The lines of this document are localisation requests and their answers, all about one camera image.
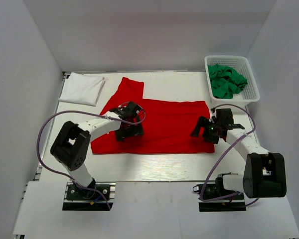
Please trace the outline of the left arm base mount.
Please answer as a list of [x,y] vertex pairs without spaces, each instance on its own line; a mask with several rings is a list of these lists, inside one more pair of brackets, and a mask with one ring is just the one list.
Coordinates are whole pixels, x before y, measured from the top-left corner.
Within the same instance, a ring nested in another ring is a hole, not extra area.
[[[115,188],[115,183],[95,184],[95,189],[104,195],[110,207],[112,207],[114,203]],[[106,201],[99,193],[82,190],[73,183],[67,183],[62,210],[86,212],[110,211]]]

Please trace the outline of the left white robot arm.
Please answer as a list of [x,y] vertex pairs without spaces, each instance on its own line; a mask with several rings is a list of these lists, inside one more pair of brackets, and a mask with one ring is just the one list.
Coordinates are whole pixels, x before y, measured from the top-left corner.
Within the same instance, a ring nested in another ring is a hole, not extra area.
[[142,122],[145,117],[145,111],[140,105],[125,102],[91,120],[64,123],[50,153],[68,171],[83,198],[89,199],[95,194],[95,180],[84,164],[90,143],[111,132],[118,142],[129,137],[143,136]]

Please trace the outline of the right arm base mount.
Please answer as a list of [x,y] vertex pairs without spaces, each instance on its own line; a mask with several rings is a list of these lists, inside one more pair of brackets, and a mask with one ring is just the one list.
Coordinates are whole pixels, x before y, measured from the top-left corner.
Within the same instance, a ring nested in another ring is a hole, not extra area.
[[203,202],[200,200],[200,193],[203,184],[196,184],[193,186],[193,193],[198,195],[199,212],[243,212],[246,211],[245,198],[243,194],[228,196],[235,193],[235,191],[228,191],[221,189],[216,183],[208,183],[203,193],[204,200],[210,200],[218,197],[226,196],[221,200],[214,200],[210,202]]

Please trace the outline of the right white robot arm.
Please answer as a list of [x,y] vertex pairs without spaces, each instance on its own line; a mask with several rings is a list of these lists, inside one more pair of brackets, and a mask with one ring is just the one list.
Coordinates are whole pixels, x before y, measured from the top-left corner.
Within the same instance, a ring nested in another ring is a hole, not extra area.
[[211,171],[213,172],[226,154],[236,150],[245,160],[245,169],[242,175],[225,173],[220,174],[215,180],[216,197],[212,198],[206,193],[207,182],[204,182],[199,199],[203,202],[226,200],[240,194],[245,194],[250,199],[258,198],[283,198],[287,194],[285,160],[280,153],[272,153],[260,146],[253,138],[250,131],[238,123],[234,123],[230,108],[223,105],[212,109],[212,117],[200,116],[191,133],[192,137],[202,137],[205,142],[217,144],[220,139],[229,144],[216,161]]

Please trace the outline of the red t shirt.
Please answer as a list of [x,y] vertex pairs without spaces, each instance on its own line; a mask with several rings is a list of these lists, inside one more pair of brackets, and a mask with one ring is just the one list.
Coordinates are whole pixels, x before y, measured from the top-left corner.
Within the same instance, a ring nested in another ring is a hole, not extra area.
[[205,101],[168,102],[144,99],[145,84],[123,77],[117,91],[101,111],[105,114],[121,103],[133,101],[145,110],[143,136],[117,141],[112,131],[91,142],[93,154],[173,154],[214,153],[215,147],[191,133],[200,116],[208,118],[209,108]]

